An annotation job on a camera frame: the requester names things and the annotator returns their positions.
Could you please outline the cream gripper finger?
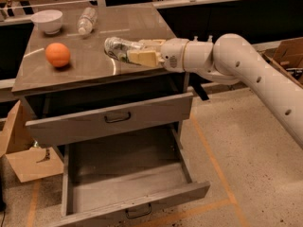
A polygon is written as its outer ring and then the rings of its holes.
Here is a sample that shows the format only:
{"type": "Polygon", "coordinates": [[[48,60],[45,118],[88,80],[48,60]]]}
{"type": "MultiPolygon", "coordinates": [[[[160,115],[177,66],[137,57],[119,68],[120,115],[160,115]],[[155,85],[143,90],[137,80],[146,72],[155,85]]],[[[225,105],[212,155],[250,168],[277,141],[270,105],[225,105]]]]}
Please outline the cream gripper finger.
{"type": "Polygon", "coordinates": [[[162,40],[162,39],[156,39],[156,40],[140,40],[139,42],[141,44],[143,44],[146,47],[151,47],[151,46],[162,46],[162,44],[165,42],[166,40],[162,40]]]}
{"type": "Polygon", "coordinates": [[[161,54],[154,50],[129,50],[127,58],[131,63],[148,67],[158,67],[164,61],[161,54]]]}

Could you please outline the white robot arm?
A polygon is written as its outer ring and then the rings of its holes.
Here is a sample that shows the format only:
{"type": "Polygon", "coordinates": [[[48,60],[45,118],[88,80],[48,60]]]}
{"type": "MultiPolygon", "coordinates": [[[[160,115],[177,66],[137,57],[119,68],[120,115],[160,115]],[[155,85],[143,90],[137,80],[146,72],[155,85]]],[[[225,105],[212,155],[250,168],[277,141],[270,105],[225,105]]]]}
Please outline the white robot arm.
{"type": "Polygon", "coordinates": [[[243,82],[303,147],[303,88],[268,64],[243,37],[225,34],[214,43],[180,38],[141,41],[126,55],[134,64],[161,65],[227,85],[243,82]]]}

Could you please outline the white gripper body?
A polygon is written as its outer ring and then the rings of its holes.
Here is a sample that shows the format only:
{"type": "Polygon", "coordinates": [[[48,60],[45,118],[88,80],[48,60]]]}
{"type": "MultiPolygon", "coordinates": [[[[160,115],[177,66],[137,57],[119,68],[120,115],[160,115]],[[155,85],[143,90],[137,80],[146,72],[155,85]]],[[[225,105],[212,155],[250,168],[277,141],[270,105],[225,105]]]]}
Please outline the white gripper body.
{"type": "Polygon", "coordinates": [[[182,73],[183,57],[188,39],[174,38],[161,45],[161,56],[164,60],[163,67],[171,72],[182,73]]]}

